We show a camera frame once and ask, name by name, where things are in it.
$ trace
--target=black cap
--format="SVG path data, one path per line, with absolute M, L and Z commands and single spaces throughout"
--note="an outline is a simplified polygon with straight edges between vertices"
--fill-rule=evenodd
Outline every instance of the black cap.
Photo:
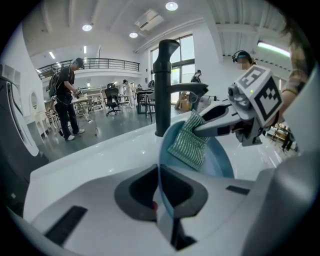
M 78 63 L 79 68 L 85 69 L 84 60 L 82 58 L 76 58 L 75 61 Z
M 236 57 L 236 61 L 238 62 L 238 59 L 241 59 L 241 58 L 246 58 L 248 60 L 251 59 L 251 56 L 249 53 L 247 53 L 246 51 L 242 50 L 238 53 L 238 56 Z

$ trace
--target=green cloth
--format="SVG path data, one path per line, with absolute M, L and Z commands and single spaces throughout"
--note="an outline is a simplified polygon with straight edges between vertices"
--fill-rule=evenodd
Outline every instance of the green cloth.
M 206 121 L 192 110 L 190 118 L 185 121 L 173 144 L 167 149 L 170 154 L 199 171 L 204 163 L 204 151 L 209 137 L 197 137 L 193 129 Z

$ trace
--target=shoe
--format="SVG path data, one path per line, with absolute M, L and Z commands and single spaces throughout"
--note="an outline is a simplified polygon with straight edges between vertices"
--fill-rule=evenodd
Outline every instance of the shoe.
M 83 134 L 85 132 L 85 129 L 79 129 L 79 131 L 75 135 Z
M 72 141 L 72 140 L 74 140 L 75 138 L 76 138 L 75 136 L 70 135 L 70 136 L 66 139 L 66 141 Z

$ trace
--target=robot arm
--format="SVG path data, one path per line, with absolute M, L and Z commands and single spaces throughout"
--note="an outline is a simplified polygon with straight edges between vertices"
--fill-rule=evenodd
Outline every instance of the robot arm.
M 235 133 L 243 146 L 261 144 L 264 126 L 283 105 L 270 69 L 254 65 L 228 88 L 228 97 L 205 109 L 207 123 L 194 129 L 199 137 Z

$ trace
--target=black t-shirt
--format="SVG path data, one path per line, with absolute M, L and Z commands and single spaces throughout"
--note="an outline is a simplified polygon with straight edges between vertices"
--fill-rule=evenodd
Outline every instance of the black t-shirt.
M 64 67 L 59 74 L 58 82 L 56 83 L 56 95 L 71 94 L 71 91 L 64 84 L 65 81 L 72 85 L 75 83 L 75 73 L 69 66 Z

